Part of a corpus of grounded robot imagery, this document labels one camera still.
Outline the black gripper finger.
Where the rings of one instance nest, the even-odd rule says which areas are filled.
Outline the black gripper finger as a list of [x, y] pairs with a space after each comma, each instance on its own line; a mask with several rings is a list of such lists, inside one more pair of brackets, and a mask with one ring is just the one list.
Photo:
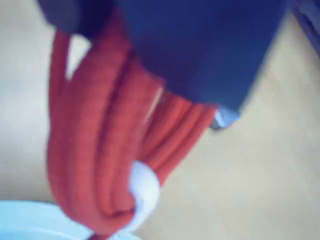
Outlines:
[[38, 0], [45, 19], [57, 30], [94, 41], [104, 34], [116, 0]]
[[166, 88], [216, 104], [212, 127], [240, 118], [243, 105], [288, 9], [286, 0], [122, 0], [142, 65]]

